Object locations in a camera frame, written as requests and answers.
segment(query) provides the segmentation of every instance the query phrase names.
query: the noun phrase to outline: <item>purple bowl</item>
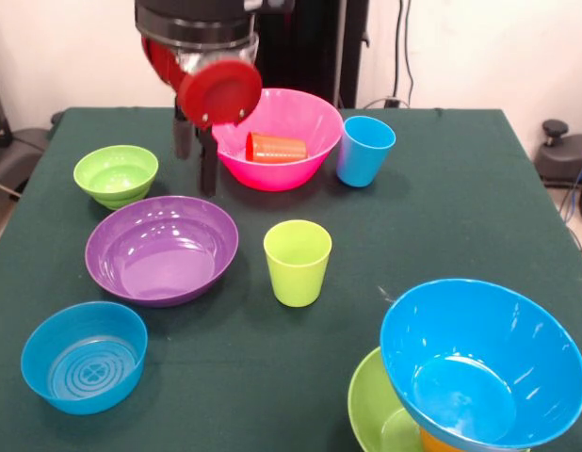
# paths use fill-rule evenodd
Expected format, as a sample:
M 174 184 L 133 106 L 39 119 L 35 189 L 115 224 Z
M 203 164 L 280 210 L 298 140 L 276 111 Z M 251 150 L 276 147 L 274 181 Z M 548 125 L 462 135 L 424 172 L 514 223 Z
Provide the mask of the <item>purple bowl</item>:
M 161 308 L 204 293 L 233 261 L 238 230 L 204 200 L 163 196 L 105 218 L 86 245 L 86 268 L 104 290 Z

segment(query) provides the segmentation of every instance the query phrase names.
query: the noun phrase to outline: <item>dark green table cover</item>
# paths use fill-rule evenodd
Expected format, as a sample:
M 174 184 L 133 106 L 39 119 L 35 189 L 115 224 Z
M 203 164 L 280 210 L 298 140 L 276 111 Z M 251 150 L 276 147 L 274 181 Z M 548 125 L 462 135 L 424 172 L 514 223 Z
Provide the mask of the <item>dark green table cover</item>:
M 137 309 L 150 332 L 140 384 L 114 409 L 75 417 L 43 402 L 20 373 L 24 341 L 42 320 L 114 299 L 84 265 L 86 240 L 108 212 L 75 186 L 73 167 L 96 148 L 136 144 L 159 158 L 150 196 L 194 196 L 198 150 L 175 159 L 169 109 L 69 110 L 0 241 L 0 451 L 357 451 L 352 372 L 377 346 L 390 300 L 437 278 L 515 289 L 582 350 L 582 256 L 502 112 L 368 114 L 397 132 L 368 188 L 336 180 L 336 150 L 286 193 L 253 191 L 220 168 L 212 201 L 238 225 L 233 264 L 192 304 Z M 314 220 L 333 238 L 322 295 L 305 309 L 273 297 L 262 249 L 267 229 L 290 218 Z M 582 416 L 539 450 L 582 451 Z

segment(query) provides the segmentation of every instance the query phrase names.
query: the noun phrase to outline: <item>electrical outlet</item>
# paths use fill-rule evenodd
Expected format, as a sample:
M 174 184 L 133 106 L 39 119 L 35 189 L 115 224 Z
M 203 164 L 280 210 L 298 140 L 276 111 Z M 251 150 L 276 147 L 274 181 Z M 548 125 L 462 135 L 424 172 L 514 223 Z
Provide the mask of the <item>electrical outlet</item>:
M 385 99 L 383 108 L 400 108 L 400 101 L 395 99 Z

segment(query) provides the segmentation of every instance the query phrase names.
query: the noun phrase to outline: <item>green bowl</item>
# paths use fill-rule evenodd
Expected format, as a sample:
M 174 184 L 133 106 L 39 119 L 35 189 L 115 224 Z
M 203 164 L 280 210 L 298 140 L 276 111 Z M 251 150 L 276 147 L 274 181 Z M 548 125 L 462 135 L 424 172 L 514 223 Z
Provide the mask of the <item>green bowl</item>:
M 108 146 L 89 153 L 73 170 L 75 182 L 95 201 L 117 210 L 147 196 L 159 162 L 138 146 Z
M 419 427 L 396 397 L 380 347 L 366 355 L 354 372 L 348 412 L 354 435 L 365 452 L 423 452 Z

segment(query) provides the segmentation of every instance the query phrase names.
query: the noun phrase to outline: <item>bowl rim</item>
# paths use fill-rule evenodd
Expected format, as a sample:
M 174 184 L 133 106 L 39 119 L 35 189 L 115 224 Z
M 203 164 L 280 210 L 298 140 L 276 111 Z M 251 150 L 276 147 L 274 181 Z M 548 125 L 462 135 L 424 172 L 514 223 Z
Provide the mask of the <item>bowl rim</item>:
M 325 101 L 324 99 L 322 99 L 321 97 L 315 96 L 314 94 L 311 94 L 309 92 L 305 92 L 305 91 L 300 91 L 298 89 L 288 89 L 288 88 L 263 88 L 262 89 L 262 94 L 264 94 L 265 91 L 285 91 L 285 92 L 294 92 L 294 93 L 298 93 L 301 96 L 305 96 L 305 97 L 312 97 L 312 98 L 316 98 L 317 100 L 323 102 L 324 104 L 327 105 L 327 107 L 329 108 L 329 110 L 331 112 L 333 112 L 335 114 L 335 117 L 338 120 L 338 129 L 339 129 L 339 136 L 337 137 L 337 139 L 335 140 L 335 142 L 329 146 L 327 145 L 325 147 L 324 151 L 321 151 L 320 153 L 317 153 L 315 155 L 312 155 L 308 158 L 304 158 L 303 160 L 298 160 L 295 162 L 288 162 L 288 163 L 282 163 L 282 164 L 278 164 L 278 167 L 293 167 L 293 166 L 298 166 L 298 165 L 302 165 L 305 164 L 307 162 L 311 162 L 313 160 L 317 160 L 317 158 L 322 158 L 323 155 L 327 155 L 332 151 L 332 148 L 335 147 L 335 145 L 339 142 L 339 140 L 341 139 L 341 136 L 344 133 L 344 120 L 341 116 L 341 113 L 339 112 L 339 110 L 337 108 L 335 108 L 332 104 L 328 103 L 327 101 Z M 226 146 L 226 144 L 224 143 L 220 143 L 218 140 L 218 137 L 220 136 L 220 133 L 218 132 L 219 130 L 224 129 L 225 127 L 229 126 L 231 124 L 223 124 L 220 126 L 216 126 L 214 127 L 214 129 L 212 129 L 212 133 L 214 135 L 214 139 L 216 140 L 216 142 L 218 143 L 218 157 L 222 158 L 227 158 L 229 160 L 234 160 L 235 162 L 240 162 L 246 165 L 251 165 L 251 166 L 255 166 L 256 168 L 258 167 L 269 167 L 272 168 L 272 164 L 271 163 L 260 163 L 260 162 L 250 162 L 245 158 L 239 158 L 239 157 L 235 157 L 232 156 L 228 153 L 225 153 L 223 151 L 223 149 L 228 149 L 228 147 Z
M 132 376 L 134 374 L 136 374 L 136 372 L 138 371 L 138 369 L 140 367 L 142 367 L 142 365 L 144 365 L 144 359 L 145 356 L 147 354 L 147 348 L 149 346 L 149 332 L 147 330 L 147 325 L 146 323 L 144 323 L 144 320 L 142 319 L 142 317 L 132 308 L 129 308 L 128 306 L 125 306 L 121 303 L 116 303 L 114 301 L 103 301 L 103 300 L 97 300 L 97 301 L 86 301 L 83 303 L 77 303 L 74 304 L 72 306 L 68 306 L 67 308 L 61 309 L 59 311 L 56 311 L 55 313 L 51 314 L 50 316 L 46 317 L 44 320 L 42 320 L 42 322 L 32 331 L 31 334 L 29 334 L 29 337 L 27 337 L 27 340 L 25 341 L 25 345 L 24 348 L 21 352 L 21 359 L 20 359 L 20 368 L 21 368 L 21 375 L 24 378 L 25 384 L 27 384 L 27 386 L 29 387 L 29 389 L 31 389 L 34 393 L 36 393 L 38 396 L 44 398 L 45 400 L 51 402 L 56 402 L 56 403 L 60 403 L 60 402 L 71 402 L 71 403 L 76 403 L 76 402 L 82 402 L 82 401 L 88 401 L 88 400 L 92 400 L 93 398 L 97 398 L 100 396 L 103 396 L 105 393 L 111 391 L 105 391 L 103 393 L 100 394 L 95 394 L 95 395 L 91 395 L 88 397 L 84 397 L 84 398 L 76 398 L 76 399 L 66 399 L 66 398 L 61 398 L 61 397 L 55 397 L 53 395 L 44 393 L 43 391 L 38 390 L 34 385 L 32 385 L 29 380 L 27 379 L 27 375 L 24 372 L 24 359 L 25 359 L 25 355 L 26 355 L 26 351 L 27 348 L 29 346 L 29 344 L 31 343 L 31 341 L 33 340 L 33 338 L 36 336 L 36 334 L 38 332 L 40 332 L 41 329 L 47 328 L 46 325 L 48 323 L 50 323 L 52 320 L 54 320 L 56 317 L 65 314 L 68 311 L 73 311 L 73 310 L 77 310 L 80 308 L 87 308 L 87 307 L 93 307 L 93 306 L 109 306 L 110 308 L 116 308 L 116 309 L 120 309 L 124 312 L 126 312 L 128 315 L 131 315 L 131 318 L 134 319 L 134 321 L 139 324 L 139 326 L 141 327 L 141 333 L 142 333 L 142 350 L 140 351 L 140 353 L 138 354 L 138 359 L 137 362 L 134 364 L 134 368 L 132 369 L 131 372 L 128 373 L 128 375 L 126 375 L 120 382 L 118 382 L 112 389 L 116 388 L 117 386 L 120 386 L 122 383 L 124 383 L 127 379 L 132 378 Z
M 496 284 L 493 282 L 486 282 L 486 281 L 482 281 L 482 280 L 475 280 L 475 279 L 469 279 L 469 278 L 447 278 L 447 279 L 433 280 L 433 281 L 423 282 L 421 284 L 418 284 L 415 287 L 404 292 L 397 299 L 397 301 L 395 303 L 393 303 L 392 306 L 387 310 L 387 313 L 385 314 L 385 317 L 383 318 L 383 323 L 381 324 L 381 330 L 380 330 L 381 358 L 383 359 L 383 365 L 385 366 L 385 370 L 387 371 L 387 375 L 388 375 L 390 381 L 392 382 L 392 386 L 394 387 L 394 391 L 396 391 L 397 397 L 399 398 L 402 405 L 404 405 L 404 406 L 408 405 L 412 410 L 419 413 L 419 415 L 422 416 L 423 419 L 425 419 L 430 424 L 431 427 L 434 427 L 440 431 L 443 431 L 445 434 L 450 435 L 451 437 L 458 438 L 466 444 L 478 445 L 478 446 L 481 446 L 482 448 L 497 448 L 497 449 L 507 449 L 507 450 L 530 449 L 530 448 L 533 448 L 533 447 L 536 447 L 536 446 L 539 446 L 542 444 L 549 443 L 549 442 L 555 440 L 556 438 L 558 438 L 559 436 L 561 436 L 563 433 L 565 433 L 567 430 L 569 430 L 572 427 L 572 425 L 575 423 L 575 421 L 577 421 L 578 417 L 582 413 L 582 396 L 581 396 L 579 406 L 578 406 L 577 410 L 575 410 L 575 412 L 574 412 L 573 416 L 570 418 L 569 422 L 566 422 L 562 428 L 558 429 L 554 433 L 546 435 L 545 437 L 539 439 L 538 441 L 530 442 L 530 443 L 522 443 L 522 444 L 496 444 L 496 443 L 494 443 L 494 444 L 492 444 L 492 443 L 483 443 L 481 441 L 472 440 L 466 436 L 463 436 L 463 435 L 460 435 L 457 433 L 453 433 L 450 430 L 443 428 L 437 422 L 435 422 L 433 419 L 431 419 L 429 416 L 427 416 L 425 413 L 423 413 L 415 404 L 413 404 L 409 399 L 407 399 L 402 394 L 401 391 L 399 391 L 397 389 L 396 380 L 394 379 L 394 374 L 389 371 L 388 366 L 387 366 L 387 360 L 385 360 L 385 354 L 383 353 L 383 349 L 384 349 L 383 332 L 387 330 L 386 325 L 392 321 L 391 320 L 392 312 L 397 307 L 397 305 L 402 300 L 406 299 L 406 297 L 408 295 L 410 295 L 412 292 L 417 291 L 417 290 L 419 290 L 423 287 L 426 287 L 426 286 L 435 285 L 435 284 L 439 284 L 439 283 L 452 283 L 452 282 L 453 283 L 456 283 L 456 282 L 475 283 L 475 284 L 479 284 L 479 285 L 493 287 L 495 289 L 500 289 L 504 292 L 511 293 L 512 295 L 521 299 L 522 302 L 529 304 L 534 309 L 541 312 L 542 315 L 546 316 L 563 334 L 565 334 L 565 337 L 567 338 L 567 340 L 570 342 L 570 345 L 574 349 L 575 357 L 580 365 L 580 371 L 582 373 L 582 354 L 580 353 L 580 350 L 577 347 L 577 343 L 574 341 L 572 336 L 567 332 L 567 330 L 558 322 L 558 320 L 553 315 L 551 315 L 548 311 L 546 311 L 544 308 L 542 308 L 541 305 L 539 305 L 538 303 L 536 303 L 532 299 L 529 299 L 528 297 L 520 294 L 519 292 L 516 292 L 514 290 L 511 290 L 507 287 L 504 287 L 500 284 Z
M 356 385 L 356 380 L 358 379 L 358 374 L 360 374 L 360 372 L 363 370 L 363 368 L 366 366 L 366 364 L 372 360 L 373 355 L 376 355 L 377 353 L 381 353 L 381 347 L 376 347 L 374 350 L 371 350 L 370 352 L 368 352 L 366 354 L 366 356 L 364 356 L 362 358 L 362 360 L 360 361 L 360 363 L 358 364 L 358 366 L 354 369 L 354 373 L 351 376 L 351 380 L 349 382 L 349 388 L 348 388 L 348 417 L 349 417 L 349 423 L 351 424 L 351 429 L 354 432 L 354 437 L 356 438 L 356 440 L 358 441 L 358 443 L 360 444 L 360 447 L 363 450 L 368 450 L 368 448 L 366 447 L 366 445 L 363 442 L 363 439 L 361 438 L 361 436 L 358 435 L 358 426 L 356 425 L 356 423 L 354 422 L 354 417 L 353 417 L 353 409 L 352 409 L 352 405 L 351 405 L 351 397 L 354 394 L 354 386 Z
M 93 157 L 95 154 L 104 153 L 104 152 L 106 152 L 110 149 L 113 149 L 113 148 L 135 149 L 137 152 L 145 153 L 152 160 L 154 167 L 151 169 L 151 171 L 149 171 L 149 175 L 145 179 L 143 179 L 142 182 L 140 182 L 140 183 L 138 183 L 130 188 L 126 188 L 125 190 L 118 190 L 118 191 L 95 190 L 95 189 L 88 187 L 86 184 L 82 184 L 82 182 L 80 181 L 80 178 L 79 178 L 79 171 L 80 171 L 82 165 L 88 159 Z M 137 146 L 136 144 L 114 144 L 114 145 L 110 145 L 110 146 L 104 146 L 103 148 L 95 149 L 94 151 L 84 155 L 75 164 L 75 167 L 73 167 L 73 179 L 75 180 L 75 183 L 80 188 L 82 188 L 84 191 L 88 192 L 90 195 L 101 197 L 101 195 L 121 195 L 121 194 L 125 194 L 128 192 L 133 193 L 135 191 L 138 191 L 139 188 L 145 186 L 148 183 L 152 183 L 155 176 L 157 175 L 158 171 L 159 171 L 159 159 L 157 158 L 157 156 L 154 153 L 149 151 L 147 148 Z
M 94 273 L 92 271 L 90 271 L 90 267 L 89 267 L 89 247 L 90 247 L 90 243 L 94 239 L 94 236 L 101 229 L 101 227 L 103 227 L 104 223 L 106 223 L 110 218 L 118 216 L 118 215 L 122 215 L 128 209 L 133 209 L 133 208 L 138 207 L 139 205 L 142 205 L 144 203 L 155 202 L 155 201 L 160 201 L 160 200 L 179 200 L 179 201 L 192 200 L 194 202 L 200 202 L 201 204 L 209 204 L 213 208 L 219 210 L 224 215 L 224 217 L 226 217 L 230 221 L 230 223 L 234 227 L 234 245 L 233 245 L 233 248 L 231 249 L 230 256 L 229 256 L 228 260 L 226 261 L 225 265 L 222 266 L 222 269 L 218 273 L 215 273 L 209 279 L 209 281 L 206 282 L 205 284 L 203 284 L 201 287 L 196 287 L 195 289 L 186 291 L 184 293 L 181 293 L 181 294 L 175 295 L 175 296 L 161 297 L 158 299 L 146 298 L 146 297 L 132 297 L 130 294 L 123 294 L 120 291 L 114 290 L 112 287 L 106 287 L 104 284 L 102 284 L 100 281 L 97 280 L 96 276 L 94 275 Z M 164 307 L 166 307 L 166 306 L 170 306 L 169 304 L 167 304 L 167 305 L 165 304 L 169 300 L 174 299 L 174 298 L 184 297 L 185 295 L 192 294 L 196 290 L 200 290 L 202 287 L 205 287 L 206 285 L 217 281 L 220 278 L 220 276 L 222 276 L 222 274 L 228 269 L 230 264 L 233 262 L 233 259 L 236 256 L 236 252 L 238 251 L 238 242 L 239 242 L 238 227 L 236 226 L 234 219 L 228 214 L 228 212 L 226 212 L 224 209 L 222 209 L 219 205 L 216 205 L 212 202 L 203 200 L 201 198 L 194 198 L 192 196 L 183 196 L 183 195 L 155 196 L 153 198 L 147 198 L 145 200 L 140 200 L 137 202 L 132 202 L 131 204 L 127 204 L 124 207 L 110 213 L 99 224 L 97 224 L 96 227 L 94 228 L 94 230 L 92 231 L 92 233 L 90 233 L 88 240 L 86 241 L 86 248 L 84 250 L 84 263 L 86 264 L 86 271 L 89 273 L 90 277 L 94 280 L 95 283 L 97 283 L 100 287 L 102 287 L 108 293 L 113 294 L 116 297 L 119 297 L 121 299 L 130 300 L 131 302 L 133 302 L 135 304 L 139 304 L 139 305 L 142 305 L 145 307 L 159 307 L 160 305 L 163 305 Z

